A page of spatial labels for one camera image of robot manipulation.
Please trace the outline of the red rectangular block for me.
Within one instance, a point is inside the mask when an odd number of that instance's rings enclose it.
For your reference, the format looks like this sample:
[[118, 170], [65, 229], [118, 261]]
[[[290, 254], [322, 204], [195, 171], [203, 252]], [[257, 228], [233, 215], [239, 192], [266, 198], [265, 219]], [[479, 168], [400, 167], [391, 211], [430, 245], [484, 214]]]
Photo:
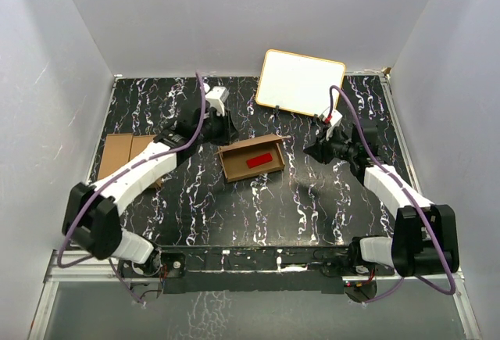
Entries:
[[252, 157], [251, 159], [248, 159], [246, 161], [246, 163], [247, 163], [247, 166], [249, 169], [253, 169], [253, 168], [256, 168], [258, 166], [262, 166], [262, 165], [265, 165], [267, 163], [271, 163], [272, 161], [273, 161], [273, 156], [269, 152], [267, 152], [265, 154], [255, 156], [255, 157]]

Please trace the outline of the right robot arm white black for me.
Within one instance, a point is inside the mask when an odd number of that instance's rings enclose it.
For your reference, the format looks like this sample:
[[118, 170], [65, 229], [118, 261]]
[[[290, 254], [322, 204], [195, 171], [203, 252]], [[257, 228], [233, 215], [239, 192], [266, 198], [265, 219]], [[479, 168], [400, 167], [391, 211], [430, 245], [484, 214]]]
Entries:
[[327, 137], [322, 131], [304, 148], [315, 161], [347, 162], [352, 175], [375, 194], [395, 219], [391, 237], [354, 237], [348, 247], [348, 265], [356, 274], [368, 274], [376, 264], [394, 269], [402, 277], [443, 274], [445, 261], [451, 273], [459, 269], [455, 213], [436, 205], [404, 182], [393, 166], [377, 155], [377, 124], [369, 120], [347, 135], [340, 127]]

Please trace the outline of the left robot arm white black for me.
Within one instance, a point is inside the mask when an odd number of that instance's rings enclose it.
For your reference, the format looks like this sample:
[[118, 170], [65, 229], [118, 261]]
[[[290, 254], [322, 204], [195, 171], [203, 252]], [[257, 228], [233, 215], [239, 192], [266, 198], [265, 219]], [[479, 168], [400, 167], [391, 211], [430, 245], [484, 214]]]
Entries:
[[95, 183], [76, 184], [70, 191], [62, 224], [64, 244], [77, 244], [98, 260], [121, 259], [146, 277], [161, 269], [161, 248], [126, 230], [124, 210], [158, 179], [190, 159], [199, 145], [229, 145], [238, 138], [230, 111], [196, 109], [168, 123], [130, 162]]

